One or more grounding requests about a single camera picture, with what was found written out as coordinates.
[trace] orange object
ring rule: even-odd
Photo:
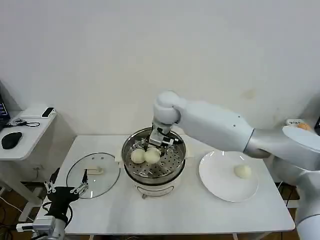
[[[306,124],[306,123],[299,123],[299,124],[297,125],[297,127],[300,128],[300,129],[304,129],[304,130],[307,130],[307,131],[311,131],[311,127],[310,127],[308,124]]]

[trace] power strip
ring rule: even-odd
[[[305,124],[306,122],[303,121],[302,119],[287,119],[285,121],[285,125],[287,126],[298,126],[299,124]]]

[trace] glass lid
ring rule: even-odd
[[[107,191],[117,182],[120,168],[115,157],[104,152],[92,153],[77,161],[66,177],[68,187],[78,187],[87,169],[88,189],[81,199],[93,199]]]

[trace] computer mouse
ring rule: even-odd
[[[12,132],[7,135],[5,135],[2,140],[2,148],[3,149],[13,149],[15,146],[17,146],[20,138],[22,137],[22,132]]]

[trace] robotic arm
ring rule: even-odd
[[[302,129],[290,126],[272,130],[255,129],[237,113],[205,101],[188,101],[172,91],[165,91],[156,98],[153,112],[149,143],[157,147],[168,144],[166,134],[176,125],[188,136],[221,151],[241,152],[253,158],[274,155],[276,159],[295,166],[298,177],[319,169],[320,137]],[[282,170],[278,171],[280,177],[292,184],[292,175],[285,167]],[[301,193],[299,205],[303,206],[296,217],[302,240],[320,239],[320,231],[313,227],[320,225],[318,173],[316,176],[305,174],[299,178],[300,181],[294,181]]]
[[[63,240],[65,239],[65,228],[72,220],[72,209],[70,203],[79,199],[79,197],[88,189],[87,170],[84,171],[81,184],[78,187],[55,186],[59,173],[59,168],[50,177],[49,182],[44,185],[47,190],[47,197],[50,200],[42,205],[47,210],[47,214],[39,217],[32,223],[19,223],[16,226],[18,232],[34,232],[31,240]],[[68,208],[71,211],[70,219],[67,218]]]

